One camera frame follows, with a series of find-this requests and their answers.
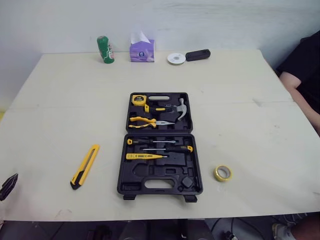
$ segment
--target black tool case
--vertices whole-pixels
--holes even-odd
[[[135,106],[132,103],[134,95],[146,96],[147,105],[150,108],[162,106],[179,106],[183,98],[186,105],[186,114],[178,120],[182,112],[175,110],[163,113],[145,112],[143,106]],[[168,99],[157,100],[157,98],[168,97]],[[144,121],[131,122],[132,117],[143,117],[156,119],[157,121],[175,122],[170,125],[157,125],[144,128],[130,128],[129,125],[145,125]],[[117,191],[123,195],[124,200],[134,200],[136,195],[141,194],[163,194],[183,195],[188,203],[197,202],[196,195],[201,194],[203,185],[199,167],[195,137],[190,134],[193,129],[188,94],[185,92],[135,92],[130,95],[129,107],[126,119],[126,130],[117,184]],[[175,143],[153,142],[148,144],[128,144],[128,139],[144,139],[153,141],[175,141]],[[193,151],[189,153],[166,152],[164,150],[142,149],[163,149],[173,146],[192,146]],[[167,157],[157,159],[133,159],[127,160],[126,154],[155,154]],[[145,183],[149,180],[164,180],[170,183],[172,188],[148,188]]]

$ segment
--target tool kit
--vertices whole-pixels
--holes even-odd
[[[201,194],[199,160],[188,94],[135,92],[130,95],[117,191],[137,195],[182,195],[188,203]],[[150,187],[165,182],[169,188]]]

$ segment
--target green can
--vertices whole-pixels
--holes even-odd
[[[106,64],[112,64],[115,61],[111,44],[106,36],[99,36],[96,40],[103,61]]]

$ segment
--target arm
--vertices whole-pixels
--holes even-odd
[[[320,136],[320,114],[311,108],[301,93],[297,90],[297,87],[301,84],[300,79],[284,71],[280,75],[280,81]]]

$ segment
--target tissue box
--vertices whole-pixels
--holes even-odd
[[[131,62],[154,62],[155,61],[155,40],[149,42],[139,41],[130,46]]]

